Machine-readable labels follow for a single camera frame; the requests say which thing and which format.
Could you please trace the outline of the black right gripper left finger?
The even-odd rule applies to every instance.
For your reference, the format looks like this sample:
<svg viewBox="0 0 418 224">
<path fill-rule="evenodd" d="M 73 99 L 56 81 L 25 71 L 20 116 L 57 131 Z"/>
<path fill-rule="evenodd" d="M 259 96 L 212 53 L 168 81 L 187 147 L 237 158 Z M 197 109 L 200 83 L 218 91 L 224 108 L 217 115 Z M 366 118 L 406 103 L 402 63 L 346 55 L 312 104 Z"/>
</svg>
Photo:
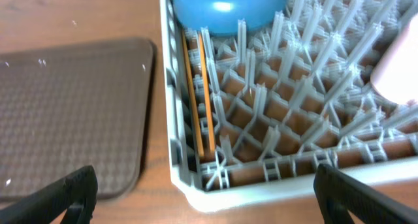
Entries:
<svg viewBox="0 0 418 224">
<path fill-rule="evenodd" d="M 1 223 L 89 223 L 97 204 L 94 168 L 84 166 L 1 210 Z"/>
</svg>

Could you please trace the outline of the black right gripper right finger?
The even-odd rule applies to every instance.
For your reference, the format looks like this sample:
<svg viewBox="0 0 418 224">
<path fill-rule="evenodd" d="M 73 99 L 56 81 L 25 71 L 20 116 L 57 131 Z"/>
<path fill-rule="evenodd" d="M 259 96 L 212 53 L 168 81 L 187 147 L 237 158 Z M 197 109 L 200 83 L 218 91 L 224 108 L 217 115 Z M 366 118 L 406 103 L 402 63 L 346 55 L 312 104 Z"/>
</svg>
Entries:
<svg viewBox="0 0 418 224">
<path fill-rule="evenodd" d="M 318 166 L 313 188 L 325 223 L 353 223 L 351 214 L 363 223 L 417 223 L 417 210 L 330 165 Z"/>
</svg>

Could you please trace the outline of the pink plastic cup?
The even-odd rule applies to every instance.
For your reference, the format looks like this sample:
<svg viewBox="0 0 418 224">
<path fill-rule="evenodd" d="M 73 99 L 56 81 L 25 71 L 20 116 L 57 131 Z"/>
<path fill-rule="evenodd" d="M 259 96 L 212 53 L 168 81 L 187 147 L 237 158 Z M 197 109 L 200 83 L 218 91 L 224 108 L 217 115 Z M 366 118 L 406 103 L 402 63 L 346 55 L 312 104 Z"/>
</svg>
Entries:
<svg viewBox="0 0 418 224">
<path fill-rule="evenodd" d="M 373 89 L 396 104 L 417 102 L 417 15 L 380 59 L 370 78 Z"/>
</svg>

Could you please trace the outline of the wooden chopstick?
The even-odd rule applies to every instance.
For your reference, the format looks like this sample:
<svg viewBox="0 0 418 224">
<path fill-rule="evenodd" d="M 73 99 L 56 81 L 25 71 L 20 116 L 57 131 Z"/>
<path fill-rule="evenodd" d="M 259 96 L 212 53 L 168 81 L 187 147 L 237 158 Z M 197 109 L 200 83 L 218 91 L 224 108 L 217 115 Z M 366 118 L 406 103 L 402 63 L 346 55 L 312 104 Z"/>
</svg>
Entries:
<svg viewBox="0 0 418 224">
<path fill-rule="evenodd" d="M 206 111 L 206 119 L 207 119 L 207 126 L 208 126 L 209 148 L 210 148 L 210 153 L 215 154 L 216 141 L 215 141 L 214 124 L 213 124 L 212 109 L 211 109 L 211 102 L 210 102 L 208 71 L 207 71 L 207 66 L 206 66 L 206 56 L 204 52 L 204 43 L 203 43 L 201 32 L 198 33 L 198 42 L 199 42 L 199 56 L 200 56 L 201 73 L 202 73 L 203 90 L 204 90 L 205 111 Z"/>
<path fill-rule="evenodd" d="M 202 142 L 199 112 L 198 112 L 198 106 L 197 106 L 197 102 L 195 98 L 195 88 L 194 88 L 193 76 L 191 72 L 191 63 L 189 60 L 189 52 L 187 49 L 187 41 L 186 41 L 184 31 L 182 31 L 182 46 L 183 46 L 183 53 L 184 53 L 184 60 L 185 60 L 185 70 L 187 73 L 187 86 L 189 90 L 190 106 L 191 106 L 191 111 L 192 111 L 195 141 L 197 145 L 197 153 L 199 157 L 204 157 L 204 147 L 203 147 L 203 142 Z"/>
</svg>

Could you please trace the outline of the dark blue plate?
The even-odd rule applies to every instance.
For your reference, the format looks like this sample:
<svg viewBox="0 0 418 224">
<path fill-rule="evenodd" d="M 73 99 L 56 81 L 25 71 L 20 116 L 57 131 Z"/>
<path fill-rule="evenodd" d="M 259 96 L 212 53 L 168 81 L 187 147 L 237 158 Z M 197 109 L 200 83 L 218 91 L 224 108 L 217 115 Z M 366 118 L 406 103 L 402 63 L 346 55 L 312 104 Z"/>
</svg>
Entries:
<svg viewBox="0 0 418 224">
<path fill-rule="evenodd" d="M 178 21 L 186 28 L 208 28 L 216 35 L 235 35 L 238 22 L 258 30 L 285 9 L 288 0 L 172 0 Z"/>
</svg>

